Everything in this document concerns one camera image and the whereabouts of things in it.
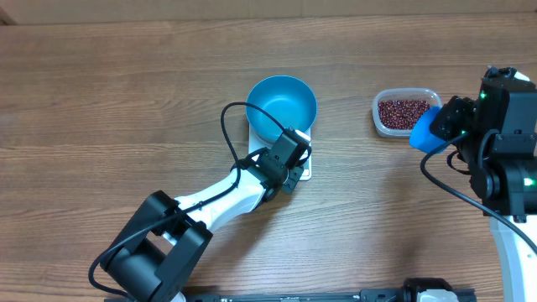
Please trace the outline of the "blue plastic measuring scoop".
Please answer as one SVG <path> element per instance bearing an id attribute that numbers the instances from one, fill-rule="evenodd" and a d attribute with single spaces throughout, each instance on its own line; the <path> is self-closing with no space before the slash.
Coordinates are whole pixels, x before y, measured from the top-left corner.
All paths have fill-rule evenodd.
<path id="1" fill-rule="evenodd" d="M 416 122 L 409 137 L 409 145 L 412 148 L 428 154 L 446 142 L 442 138 L 435 136 L 430 130 L 430 125 L 440 110 L 440 107 L 431 107 Z"/>

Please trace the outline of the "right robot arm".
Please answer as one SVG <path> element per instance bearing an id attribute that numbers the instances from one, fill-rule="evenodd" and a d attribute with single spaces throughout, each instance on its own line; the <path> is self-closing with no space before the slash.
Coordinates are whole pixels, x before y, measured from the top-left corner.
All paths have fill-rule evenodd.
<path id="1" fill-rule="evenodd" d="M 430 132 L 467 165 L 471 198 L 430 181 L 488 217 L 506 301 L 536 299 L 536 85 L 513 67 L 490 66 L 476 99 L 452 97 Z"/>

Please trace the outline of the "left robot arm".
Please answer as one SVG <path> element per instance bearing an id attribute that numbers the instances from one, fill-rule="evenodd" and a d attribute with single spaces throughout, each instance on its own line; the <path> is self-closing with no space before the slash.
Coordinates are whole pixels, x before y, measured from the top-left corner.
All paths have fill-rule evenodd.
<path id="1" fill-rule="evenodd" d="M 311 153 L 310 137 L 288 128 L 270 148 L 241 159 L 220 182 L 192 195 L 150 195 L 94 262 L 129 301 L 181 301 L 182 288 L 214 232 L 233 218 L 291 194 Z"/>

